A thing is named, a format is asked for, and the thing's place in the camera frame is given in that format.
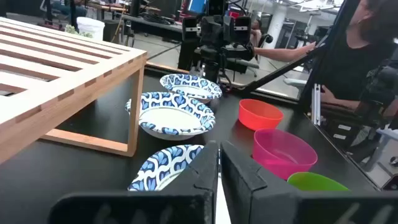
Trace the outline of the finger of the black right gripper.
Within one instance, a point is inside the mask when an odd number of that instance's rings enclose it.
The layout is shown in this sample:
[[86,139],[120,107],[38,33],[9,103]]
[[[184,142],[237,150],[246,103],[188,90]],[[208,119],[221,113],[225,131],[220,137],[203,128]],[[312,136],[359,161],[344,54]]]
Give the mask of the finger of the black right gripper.
[[196,17],[185,17],[182,20],[182,40],[191,42],[197,39],[197,19]]
[[251,18],[240,16],[234,20],[234,41],[248,44],[251,36]]

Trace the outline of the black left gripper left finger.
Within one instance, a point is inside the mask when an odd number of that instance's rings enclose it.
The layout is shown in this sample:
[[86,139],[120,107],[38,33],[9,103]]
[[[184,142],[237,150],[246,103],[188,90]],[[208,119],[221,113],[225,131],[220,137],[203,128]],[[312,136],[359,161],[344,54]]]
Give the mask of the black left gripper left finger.
[[214,223],[218,144],[162,149],[141,166],[127,190],[62,197],[49,223]]

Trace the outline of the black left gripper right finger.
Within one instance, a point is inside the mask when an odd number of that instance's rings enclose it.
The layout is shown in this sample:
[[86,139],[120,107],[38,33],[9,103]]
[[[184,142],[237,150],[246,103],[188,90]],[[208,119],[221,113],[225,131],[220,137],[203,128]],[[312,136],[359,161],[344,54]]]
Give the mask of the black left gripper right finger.
[[228,141],[220,150],[231,223],[397,223],[394,192],[303,191]]

